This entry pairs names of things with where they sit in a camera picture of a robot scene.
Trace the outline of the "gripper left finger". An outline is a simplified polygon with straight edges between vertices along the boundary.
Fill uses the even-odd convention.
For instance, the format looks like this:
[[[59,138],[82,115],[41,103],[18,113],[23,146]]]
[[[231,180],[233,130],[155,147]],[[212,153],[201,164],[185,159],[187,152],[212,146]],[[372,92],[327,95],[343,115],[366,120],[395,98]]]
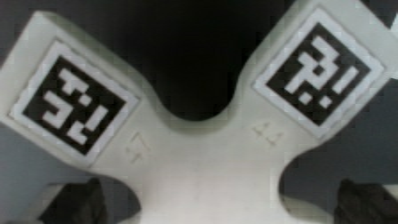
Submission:
[[[107,224],[109,212],[98,178],[70,183],[39,215],[43,224]]]

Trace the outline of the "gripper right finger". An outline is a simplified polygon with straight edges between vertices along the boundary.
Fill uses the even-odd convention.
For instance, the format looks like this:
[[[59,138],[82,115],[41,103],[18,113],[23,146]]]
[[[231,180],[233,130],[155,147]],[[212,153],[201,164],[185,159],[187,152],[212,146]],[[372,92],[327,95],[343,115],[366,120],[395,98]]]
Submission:
[[[398,184],[341,181],[334,224],[398,224]]]

